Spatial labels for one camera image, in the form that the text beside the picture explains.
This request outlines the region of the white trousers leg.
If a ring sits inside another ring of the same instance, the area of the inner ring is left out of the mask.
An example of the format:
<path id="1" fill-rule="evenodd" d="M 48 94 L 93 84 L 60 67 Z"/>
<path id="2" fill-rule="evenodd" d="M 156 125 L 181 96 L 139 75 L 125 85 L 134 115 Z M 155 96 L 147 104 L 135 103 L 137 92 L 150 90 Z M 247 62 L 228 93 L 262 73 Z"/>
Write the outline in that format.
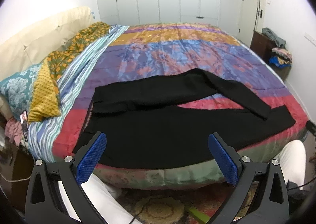
<path id="1" fill-rule="evenodd" d="M 116 199 L 122 190 L 105 184 L 95 174 L 81 188 L 107 223 L 130 223 L 133 216 Z"/>

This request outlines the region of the white door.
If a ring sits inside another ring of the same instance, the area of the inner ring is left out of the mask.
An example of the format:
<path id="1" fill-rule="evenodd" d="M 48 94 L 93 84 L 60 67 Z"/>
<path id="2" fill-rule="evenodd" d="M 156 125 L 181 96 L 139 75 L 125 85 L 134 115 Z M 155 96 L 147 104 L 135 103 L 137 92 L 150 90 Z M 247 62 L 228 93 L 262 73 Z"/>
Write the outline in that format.
<path id="1" fill-rule="evenodd" d="M 251 45 L 253 32 L 261 32 L 266 0 L 242 0 L 238 25 L 238 39 Z"/>

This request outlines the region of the colourful striped bedspread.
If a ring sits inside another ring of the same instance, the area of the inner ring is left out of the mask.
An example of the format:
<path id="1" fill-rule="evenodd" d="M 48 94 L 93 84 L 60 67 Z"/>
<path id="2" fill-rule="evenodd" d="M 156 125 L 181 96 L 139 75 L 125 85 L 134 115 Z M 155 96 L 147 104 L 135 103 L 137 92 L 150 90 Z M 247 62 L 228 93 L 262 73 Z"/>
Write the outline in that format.
<path id="1" fill-rule="evenodd" d="M 201 68 L 244 83 L 272 107 L 286 105 L 296 123 L 285 131 L 244 148 L 251 159 L 265 162 L 293 140 L 304 141 L 308 120 L 283 81 L 247 46 L 211 25 L 165 24 L 130 27 L 100 55 L 74 104 L 64 117 L 51 149 L 55 160 L 70 155 L 79 138 L 94 89 L 118 81 L 175 75 Z M 100 165 L 96 175 L 119 188 L 183 190 L 221 182 L 215 160 L 172 169 L 127 170 Z"/>

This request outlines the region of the dark wooden side table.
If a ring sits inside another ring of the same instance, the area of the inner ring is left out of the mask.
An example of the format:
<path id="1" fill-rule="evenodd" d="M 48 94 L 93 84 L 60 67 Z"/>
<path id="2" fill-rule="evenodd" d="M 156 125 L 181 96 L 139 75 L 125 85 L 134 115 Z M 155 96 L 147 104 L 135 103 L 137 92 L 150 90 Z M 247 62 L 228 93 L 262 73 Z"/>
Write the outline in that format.
<path id="1" fill-rule="evenodd" d="M 250 49 L 256 53 L 268 66 L 270 66 L 283 81 L 285 81 L 290 73 L 291 67 L 287 66 L 280 68 L 269 62 L 269 60 L 275 56 L 275 54 L 272 52 L 273 48 L 276 48 L 276 44 L 273 40 L 260 32 L 253 32 Z"/>

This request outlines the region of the black pants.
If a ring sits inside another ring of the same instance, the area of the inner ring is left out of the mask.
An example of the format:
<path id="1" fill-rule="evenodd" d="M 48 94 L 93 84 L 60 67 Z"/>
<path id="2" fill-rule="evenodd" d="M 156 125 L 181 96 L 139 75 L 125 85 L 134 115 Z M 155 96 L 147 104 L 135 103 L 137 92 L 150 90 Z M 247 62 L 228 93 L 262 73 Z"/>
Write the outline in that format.
<path id="1" fill-rule="evenodd" d="M 198 68 L 97 87 L 92 105 L 74 151 L 100 131 L 107 137 L 100 163 L 115 168 L 199 164 L 213 159 L 212 133 L 241 150 L 295 124 L 285 105 L 272 108 L 241 82 Z"/>

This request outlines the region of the cream padded headboard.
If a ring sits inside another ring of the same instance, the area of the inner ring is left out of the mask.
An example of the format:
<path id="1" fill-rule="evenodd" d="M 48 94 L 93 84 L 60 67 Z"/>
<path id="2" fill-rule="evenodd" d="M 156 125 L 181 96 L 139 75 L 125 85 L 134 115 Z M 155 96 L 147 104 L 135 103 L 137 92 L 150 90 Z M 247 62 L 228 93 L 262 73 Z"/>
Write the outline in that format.
<path id="1" fill-rule="evenodd" d="M 41 62 L 93 22 L 89 7 L 77 7 L 23 29 L 1 44 L 1 80 Z"/>

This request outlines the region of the blue striped bed sheet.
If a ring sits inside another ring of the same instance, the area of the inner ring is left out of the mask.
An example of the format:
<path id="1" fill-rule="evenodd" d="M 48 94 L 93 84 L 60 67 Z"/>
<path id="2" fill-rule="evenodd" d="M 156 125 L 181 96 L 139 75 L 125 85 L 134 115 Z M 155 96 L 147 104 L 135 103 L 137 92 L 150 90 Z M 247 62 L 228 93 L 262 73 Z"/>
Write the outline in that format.
<path id="1" fill-rule="evenodd" d="M 123 25 L 111 26 L 109 33 L 84 49 L 57 81 L 60 92 L 60 116 L 33 122 L 29 126 L 28 149 L 35 159 L 42 159 L 48 163 L 55 161 L 52 153 L 53 143 L 62 129 L 65 117 L 73 107 L 98 59 L 128 28 Z"/>

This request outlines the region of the teal floral pillow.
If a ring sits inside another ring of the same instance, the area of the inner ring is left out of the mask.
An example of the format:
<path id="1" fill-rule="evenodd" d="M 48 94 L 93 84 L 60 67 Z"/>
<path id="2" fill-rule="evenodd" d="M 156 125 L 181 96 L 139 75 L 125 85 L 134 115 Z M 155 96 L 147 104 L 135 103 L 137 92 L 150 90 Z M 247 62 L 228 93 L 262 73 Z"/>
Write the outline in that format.
<path id="1" fill-rule="evenodd" d="M 34 82 L 41 66 L 41 63 L 32 65 L 1 81 L 1 95 L 6 98 L 13 116 L 17 120 L 20 119 L 22 112 L 28 112 L 30 109 Z"/>

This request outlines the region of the pile of clothes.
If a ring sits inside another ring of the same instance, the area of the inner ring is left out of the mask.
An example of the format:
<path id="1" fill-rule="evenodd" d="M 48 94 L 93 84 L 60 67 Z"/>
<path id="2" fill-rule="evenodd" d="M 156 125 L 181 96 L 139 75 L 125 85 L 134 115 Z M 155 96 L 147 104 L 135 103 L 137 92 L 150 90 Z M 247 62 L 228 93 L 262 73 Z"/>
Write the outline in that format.
<path id="1" fill-rule="evenodd" d="M 271 49 L 271 56 L 268 58 L 268 62 L 278 68 L 291 66 L 292 54 L 285 47 L 286 41 L 267 27 L 262 29 L 262 33 L 275 43 L 275 46 Z"/>

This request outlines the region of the orange floral green blanket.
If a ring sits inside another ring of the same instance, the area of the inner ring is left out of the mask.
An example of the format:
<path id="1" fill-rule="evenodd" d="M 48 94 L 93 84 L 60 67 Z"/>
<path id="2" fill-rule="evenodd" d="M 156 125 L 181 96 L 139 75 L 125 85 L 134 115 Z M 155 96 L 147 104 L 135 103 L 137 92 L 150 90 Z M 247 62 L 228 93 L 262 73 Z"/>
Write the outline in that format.
<path id="1" fill-rule="evenodd" d="M 48 54 L 47 62 L 51 77 L 56 81 L 61 78 L 67 67 L 83 50 L 99 38 L 109 33 L 110 25 L 96 22 L 80 30 L 65 45 Z"/>

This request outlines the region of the yellow dotted pillow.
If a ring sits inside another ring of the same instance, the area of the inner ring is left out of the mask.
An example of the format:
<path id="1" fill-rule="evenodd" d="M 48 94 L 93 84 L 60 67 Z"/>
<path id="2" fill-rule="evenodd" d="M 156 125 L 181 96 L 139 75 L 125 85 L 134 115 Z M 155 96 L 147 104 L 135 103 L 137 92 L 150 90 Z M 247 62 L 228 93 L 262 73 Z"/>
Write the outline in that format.
<path id="1" fill-rule="evenodd" d="M 28 114 L 28 122 L 60 116 L 59 88 L 50 72 L 47 58 L 42 62 L 33 86 L 33 95 Z"/>

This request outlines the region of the patterned floor rug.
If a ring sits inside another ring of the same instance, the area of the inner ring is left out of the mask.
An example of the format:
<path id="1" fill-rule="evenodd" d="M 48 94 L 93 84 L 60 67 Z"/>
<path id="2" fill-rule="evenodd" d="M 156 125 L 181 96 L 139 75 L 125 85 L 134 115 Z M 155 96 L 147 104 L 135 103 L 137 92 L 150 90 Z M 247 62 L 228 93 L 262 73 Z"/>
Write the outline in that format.
<path id="1" fill-rule="evenodd" d="M 117 201 L 141 223 L 199 223 L 188 210 L 209 220 L 232 191 L 226 182 L 189 190 L 123 189 Z"/>

